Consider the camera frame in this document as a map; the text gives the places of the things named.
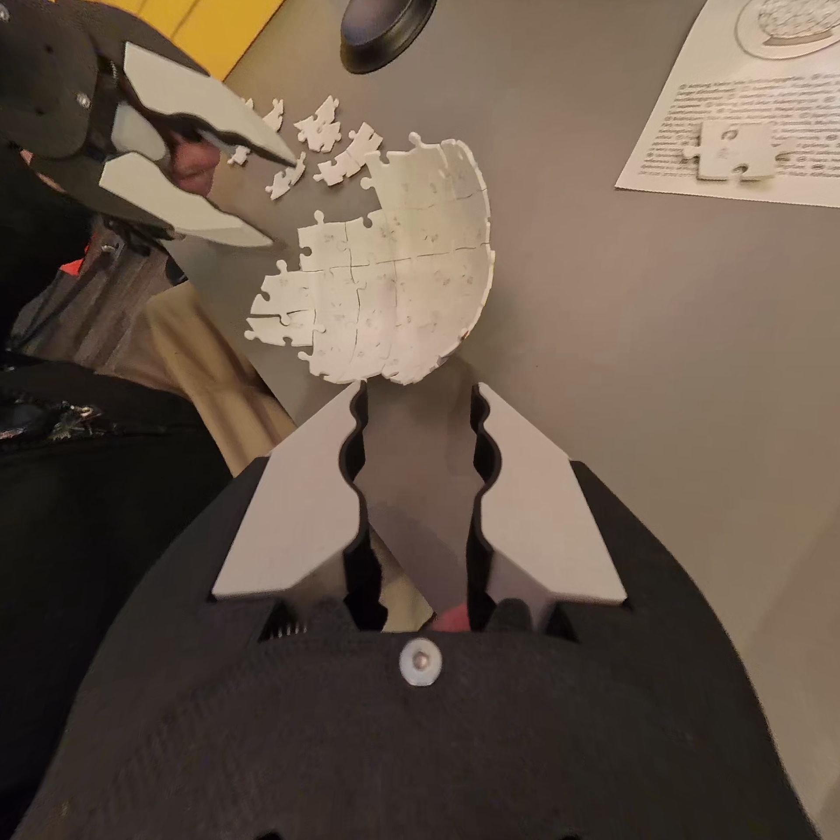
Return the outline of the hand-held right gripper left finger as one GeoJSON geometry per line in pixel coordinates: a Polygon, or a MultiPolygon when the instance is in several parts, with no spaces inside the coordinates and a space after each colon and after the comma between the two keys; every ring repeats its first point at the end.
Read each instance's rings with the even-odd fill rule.
{"type": "Polygon", "coordinates": [[[303,619],[329,597],[359,629],[384,628],[382,567],[355,483],[368,420],[368,390],[357,381],[270,452],[213,584],[215,600],[272,596],[303,619]]]}

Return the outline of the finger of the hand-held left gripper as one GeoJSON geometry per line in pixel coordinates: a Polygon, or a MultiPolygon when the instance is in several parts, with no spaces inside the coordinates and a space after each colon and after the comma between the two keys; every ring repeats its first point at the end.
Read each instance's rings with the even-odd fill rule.
{"type": "Polygon", "coordinates": [[[187,130],[224,154],[245,145],[265,160],[295,164],[279,134],[219,80],[134,43],[124,43],[121,59],[111,63],[125,102],[114,115],[110,159],[137,152],[162,167],[169,155],[164,135],[187,130]]]}
{"type": "Polygon", "coordinates": [[[108,161],[99,185],[139,210],[158,217],[178,234],[237,248],[273,244],[270,237],[243,219],[222,212],[203,196],[175,186],[156,163],[137,152],[108,161]]]}

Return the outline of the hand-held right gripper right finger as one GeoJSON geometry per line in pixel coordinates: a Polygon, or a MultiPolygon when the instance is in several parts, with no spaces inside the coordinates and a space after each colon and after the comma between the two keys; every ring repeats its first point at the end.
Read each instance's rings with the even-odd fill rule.
{"type": "Polygon", "coordinates": [[[627,592],[569,456],[488,384],[473,386],[469,422],[481,487],[467,539],[470,627],[506,600],[540,630],[560,604],[619,606],[627,592]]]}

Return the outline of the partly built puzzle ball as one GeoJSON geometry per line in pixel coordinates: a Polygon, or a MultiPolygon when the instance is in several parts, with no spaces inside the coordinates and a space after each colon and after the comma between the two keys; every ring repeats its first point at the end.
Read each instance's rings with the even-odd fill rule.
{"type": "Polygon", "coordinates": [[[336,385],[381,376],[420,382],[476,326],[494,279],[487,184],[460,139],[370,150],[360,185],[378,209],[297,230],[299,268],[278,260],[244,337],[298,348],[311,375],[336,385]]]}

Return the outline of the yellow plastic crate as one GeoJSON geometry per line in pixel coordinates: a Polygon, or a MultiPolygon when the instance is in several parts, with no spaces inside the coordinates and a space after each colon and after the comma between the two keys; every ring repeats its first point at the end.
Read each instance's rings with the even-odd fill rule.
{"type": "Polygon", "coordinates": [[[224,80],[282,1],[143,1],[138,16],[224,80]]]}

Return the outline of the person's beige trousers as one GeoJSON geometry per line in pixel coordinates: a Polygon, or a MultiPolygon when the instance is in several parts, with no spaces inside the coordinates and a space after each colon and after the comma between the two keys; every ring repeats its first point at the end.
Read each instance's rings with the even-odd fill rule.
{"type": "Polygon", "coordinates": [[[232,476],[295,431],[256,368],[209,318],[191,283],[152,297],[137,326],[145,348],[135,357],[132,378],[184,397],[232,476]]]}

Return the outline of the white instruction leaflet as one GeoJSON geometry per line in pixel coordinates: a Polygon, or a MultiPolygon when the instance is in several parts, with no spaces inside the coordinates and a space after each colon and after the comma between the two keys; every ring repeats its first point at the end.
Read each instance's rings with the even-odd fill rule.
{"type": "Polygon", "coordinates": [[[645,193],[839,207],[839,2],[706,2],[615,184],[645,193]],[[767,177],[746,161],[700,174],[707,123],[720,144],[767,125],[790,148],[767,177]]]}

